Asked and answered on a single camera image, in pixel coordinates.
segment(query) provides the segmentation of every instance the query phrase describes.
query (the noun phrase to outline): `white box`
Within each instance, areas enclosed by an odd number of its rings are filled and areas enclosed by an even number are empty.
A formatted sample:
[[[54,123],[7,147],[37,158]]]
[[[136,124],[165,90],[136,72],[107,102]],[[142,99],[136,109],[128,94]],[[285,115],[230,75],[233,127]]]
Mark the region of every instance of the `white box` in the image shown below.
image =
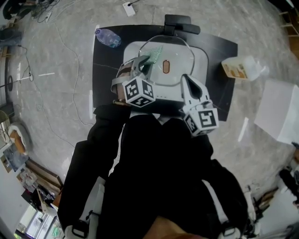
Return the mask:
[[[125,9],[128,17],[135,15],[135,10],[133,9],[133,6],[132,5],[129,6],[129,4],[130,2],[126,2],[123,4],[123,8]]]
[[[255,124],[279,142],[299,142],[299,88],[267,80]]]

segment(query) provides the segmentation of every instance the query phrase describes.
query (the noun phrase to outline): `black jacket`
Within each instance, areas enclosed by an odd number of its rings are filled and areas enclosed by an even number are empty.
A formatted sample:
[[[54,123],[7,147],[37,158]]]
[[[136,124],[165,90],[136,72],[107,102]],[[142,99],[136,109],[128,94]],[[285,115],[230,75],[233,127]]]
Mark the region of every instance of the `black jacket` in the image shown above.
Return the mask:
[[[106,184],[99,238],[141,239],[157,216],[188,233],[217,238],[222,227],[202,179],[215,190],[230,222],[244,230],[246,200],[236,178],[211,160],[207,136],[191,138],[178,119],[163,126],[148,115],[129,119],[126,106],[104,105],[94,113],[96,124],[87,140],[76,144],[65,179],[58,210],[63,229],[79,219],[101,176]],[[108,177],[122,130],[120,163]]]

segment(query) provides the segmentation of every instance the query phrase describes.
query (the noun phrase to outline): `hand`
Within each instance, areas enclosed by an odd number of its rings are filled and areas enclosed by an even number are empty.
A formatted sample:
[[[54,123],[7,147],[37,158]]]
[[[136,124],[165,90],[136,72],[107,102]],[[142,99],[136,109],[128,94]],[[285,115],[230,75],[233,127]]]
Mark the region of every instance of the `hand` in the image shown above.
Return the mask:
[[[129,63],[127,65],[124,65],[120,68],[120,70],[123,70],[125,68],[131,68],[132,67],[132,63]],[[118,77],[124,77],[124,76],[130,76],[130,72],[126,72],[126,73],[122,73],[120,74]],[[125,92],[123,90],[123,86],[122,84],[117,84],[117,95],[118,95],[118,99],[120,100],[125,100],[126,97],[125,97]]]

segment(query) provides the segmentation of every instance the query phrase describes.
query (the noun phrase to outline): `marble floor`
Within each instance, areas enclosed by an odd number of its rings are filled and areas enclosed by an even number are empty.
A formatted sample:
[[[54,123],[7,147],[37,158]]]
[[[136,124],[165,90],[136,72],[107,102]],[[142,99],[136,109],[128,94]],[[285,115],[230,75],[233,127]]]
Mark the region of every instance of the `marble floor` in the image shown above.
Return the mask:
[[[60,0],[52,17],[70,1]],[[278,10],[266,0],[142,0],[134,5],[136,15],[127,17],[122,4],[121,0],[81,0],[50,24],[37,23],[29,15],[21,21],[21,44],[28,48],[34,82],[15,84],[10,98],[17,120],[32,138],[30,157],[64,180],[75,144],[87,138],[95,122],[89,117],[88,105],[96,25],[163,25],[165,14],[181,14],[191,16],[202,32],[238,43],[239,55],[251,54],[269,66],[267,77],[254,82],[236,81],[228,120],[210,134],[210,140],[213,157],[234,173],[243,188],[251,185],[261,194],[272,187],[277,172],[290,160],[293,147],[276,142],[253,121],[266,79],[299,83],[298,61],[280,28]],[[78,55],[79,71],[75,54],[63,45],[59,34]],[[23,49],[12,51],[9,74],[16,79],[19,62],[22,73],[27,61]],[[245,117],[249,118],[250,133],[238,142]]]

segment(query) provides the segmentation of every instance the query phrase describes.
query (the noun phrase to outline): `plastic bottle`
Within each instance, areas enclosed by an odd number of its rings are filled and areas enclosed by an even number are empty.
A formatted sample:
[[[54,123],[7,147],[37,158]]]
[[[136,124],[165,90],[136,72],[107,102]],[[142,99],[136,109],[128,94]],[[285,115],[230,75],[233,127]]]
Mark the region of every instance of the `plastic bottle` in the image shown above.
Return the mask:
[[[261,66],[253,56],[236,56],[221,62],[226,75],[230,78],[253,81],[260,75],[268,75],[269,68]]]
[[[99,42],[106,46],[115,48],[121,44],[121,38],[109,29],[98,28],[94,34],[97,36]]]

